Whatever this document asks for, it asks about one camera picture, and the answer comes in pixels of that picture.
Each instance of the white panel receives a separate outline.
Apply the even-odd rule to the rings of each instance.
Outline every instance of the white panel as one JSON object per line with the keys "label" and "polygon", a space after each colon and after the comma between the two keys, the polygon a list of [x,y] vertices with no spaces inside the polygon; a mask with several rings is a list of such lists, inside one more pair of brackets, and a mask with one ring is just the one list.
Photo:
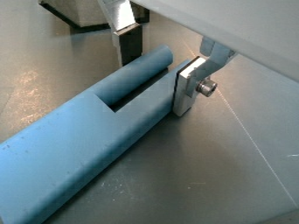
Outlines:
{"label": "white panel", "polygon": [[136,22],[128,0],[97,0],[97,3],[113,32]]}
{"label": "white panel", "polygon": [[297,0],[133,0],[299,81]]}

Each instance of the gray metal surface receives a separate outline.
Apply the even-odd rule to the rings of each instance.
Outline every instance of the gray metal surface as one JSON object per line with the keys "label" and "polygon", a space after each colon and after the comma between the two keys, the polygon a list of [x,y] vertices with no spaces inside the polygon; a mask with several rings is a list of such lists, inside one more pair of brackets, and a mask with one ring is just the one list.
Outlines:
{"label": "gray metal surface", "polygon": [[258,224],[297,224],[299,223],[299,211],[294,210],[270,220],[262,221]]}
{"label": "gray metal surface", "polygon": [[[73,33],[34,0],[0,6],[3,141],[117,69],[117,54],[109,31]],[[201,36],[150,16],[144,51],[166,44],[173,67]],[[213,80],[213,96],[165,117],[45,223],[253,224],[297,208],[299,85],[242,56]]]}
{"label": "gray metal surface", "polygon": [[299,1],[132,0],[299,81]]}

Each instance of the metal clamp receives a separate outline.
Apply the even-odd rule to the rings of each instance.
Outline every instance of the metal clamp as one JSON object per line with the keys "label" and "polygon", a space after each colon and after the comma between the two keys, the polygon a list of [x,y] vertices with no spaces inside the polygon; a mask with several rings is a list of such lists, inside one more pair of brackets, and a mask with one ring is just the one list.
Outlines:
{"label": "metal clamp", "polygon": [[210,75],[226,65],[236,55],[224,45],[205,37],[200,44],[200,52],[209,58],[205,60],[196,57],[177,72],[172,101],[172,112],[177,116],[181,116],[192,107],[197,94],[206,97],[212,95],[217,83],[210,80]]}
{"label": "metal clamp", "polygon": [[97,0],[112,32],[118,66],[142,53],[142,26],[136,23],[128,0]]}

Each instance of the blue pipe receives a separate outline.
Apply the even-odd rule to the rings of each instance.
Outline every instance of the blue pipe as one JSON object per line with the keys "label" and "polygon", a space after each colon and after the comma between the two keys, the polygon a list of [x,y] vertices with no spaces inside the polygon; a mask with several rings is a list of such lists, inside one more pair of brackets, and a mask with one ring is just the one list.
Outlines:
{"label": "blue pipe", "polygon": [[[152,67],[158,67],[162,59],[165,64],[170,63],[172,55],[165,49],[161,46],[153,51],[158,55],[156,61],[150,53],[138,59],[140,65],[145,66],[148,58]],[[134,81],[128,88],[124,85],[122,93],[114,94],[106,85],[117,86],[118,79],[108,76],[0,144],[0,220],[3,224],[41,223],[156,125],[172,110],[174,74],[186,63],[116,113],[106,103],[121,98],[141,81]],[[128,65],[124,69],[136,68]],[[142,80],[152,75],[145,73]],[[124,77],[121,81],[129,83],[129,73]]]}

